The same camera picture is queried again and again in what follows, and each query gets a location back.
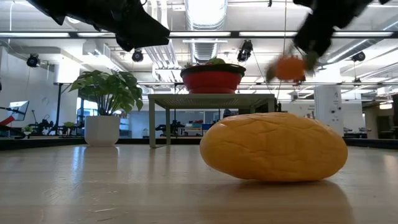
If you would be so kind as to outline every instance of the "wooden table surface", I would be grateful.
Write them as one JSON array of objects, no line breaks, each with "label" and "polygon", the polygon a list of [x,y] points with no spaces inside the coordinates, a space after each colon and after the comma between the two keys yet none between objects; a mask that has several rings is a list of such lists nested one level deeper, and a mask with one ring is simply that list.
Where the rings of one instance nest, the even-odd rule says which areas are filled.
[{"label": "wooden table surface", "polygon": [[397,223],[398,151],[351,147],[328,180],[243,181],[198,146],[0,151],[0,223]]}]

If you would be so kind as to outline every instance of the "red bowl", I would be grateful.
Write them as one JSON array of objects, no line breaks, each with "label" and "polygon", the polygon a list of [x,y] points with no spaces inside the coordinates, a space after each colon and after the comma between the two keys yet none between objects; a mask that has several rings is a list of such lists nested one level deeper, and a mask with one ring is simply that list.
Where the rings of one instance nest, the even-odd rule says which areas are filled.
[{"label": "red bowl", "polygon": [[235,93],[246,69],[234,64],[197,65],[181,71],[189,93]]}]

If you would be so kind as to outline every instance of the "yellow bread loaf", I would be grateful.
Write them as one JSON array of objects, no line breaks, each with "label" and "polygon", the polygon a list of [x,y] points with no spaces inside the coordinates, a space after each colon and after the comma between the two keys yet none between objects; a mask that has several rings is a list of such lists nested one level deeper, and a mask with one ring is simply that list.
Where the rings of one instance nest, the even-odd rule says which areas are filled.
[{"label": "yellow bread loaf", "polygon": [[212,168],[240,179],[321,180],[338,172],[347,146],[330,127],[289,113],[244,114],[216,123],[200,142]]}]

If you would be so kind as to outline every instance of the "orange ball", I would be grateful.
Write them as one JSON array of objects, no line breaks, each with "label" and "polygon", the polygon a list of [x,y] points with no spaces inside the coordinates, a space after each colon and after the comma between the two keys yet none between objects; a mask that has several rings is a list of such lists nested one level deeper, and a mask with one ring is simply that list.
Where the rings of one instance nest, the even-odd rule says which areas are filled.
[{"label": "orange ball", "polygon": [[276,64],[275,74],[279,80],[301,80],[305,62],[296,57],[282,57]]}]

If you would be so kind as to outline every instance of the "metal table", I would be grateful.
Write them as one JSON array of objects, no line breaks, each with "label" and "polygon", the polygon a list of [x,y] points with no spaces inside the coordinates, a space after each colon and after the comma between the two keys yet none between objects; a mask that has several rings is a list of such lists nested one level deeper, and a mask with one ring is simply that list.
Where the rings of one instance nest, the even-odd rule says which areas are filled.
[{"label": "metal table", "polygon": [[273,94],[150,94],[149,99],[149,145],[156,147],[155,104],[166,110],[167,144],[171,144],[170,109],[250,109],[268,103],[268,111],[275,111]]}]

